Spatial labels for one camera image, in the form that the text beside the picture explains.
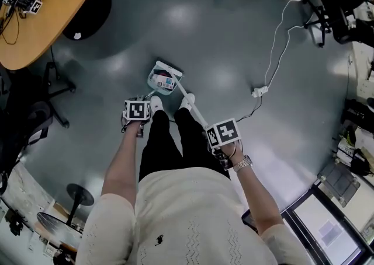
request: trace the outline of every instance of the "concrete floor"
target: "concrete floor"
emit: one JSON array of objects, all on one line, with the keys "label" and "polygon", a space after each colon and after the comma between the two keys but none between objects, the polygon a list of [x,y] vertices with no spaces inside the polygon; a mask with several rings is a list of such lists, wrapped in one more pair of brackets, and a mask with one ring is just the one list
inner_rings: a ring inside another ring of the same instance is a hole
[{"label": "concrete floor", "polygon": [[[95,35],[82,41],[60,36],[53,45],[60,71],[77,85],[76,94],[53,100],[70,128],[55,121],[48,138],[29,149],[26,168],[67,208],[72,206],[65,192],[68,183],[79,183],[99,197],[122,137],[123,101],[149,91],[146,78],[157,57],[184,71],[183,84],[194,92],[209,123],[250,113],[257,102],[251,88],[264,85],[274,30],[286,3],[113,0],[108,20]],[[268,79],[285,46],[285,29],[309,16],[301,3],[287,8]],[[320,49],[307,30],[293,30],[291,35],[262,107],[239,124],[244,151],[280,208],[310,187],[328,158],[347,87],[349,45],[341,46],[328,35]],[[49,51],[30,69],[41,73],[47,61]],[[172,115],[182,95],[176,90],[162,99]],[[146,139],[138,142],[138,165]],[[81,215],[87,216],[90,209],[82,207]]]}]

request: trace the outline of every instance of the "silver watch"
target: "silver watch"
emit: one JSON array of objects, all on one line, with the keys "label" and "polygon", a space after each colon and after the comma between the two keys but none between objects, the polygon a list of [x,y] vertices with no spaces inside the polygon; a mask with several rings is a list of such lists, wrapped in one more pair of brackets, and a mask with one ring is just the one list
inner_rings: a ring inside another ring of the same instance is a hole
[{"label": "silver watch", "polygon": [[241,162],[233,166],[233,169],[235,170],[236,173],[239,172],[239,170],[241,170],[245,166],[250,166],[250,167],[253,166],[251,158],[248,155],[244,155],[244,157],[245,158]]}]

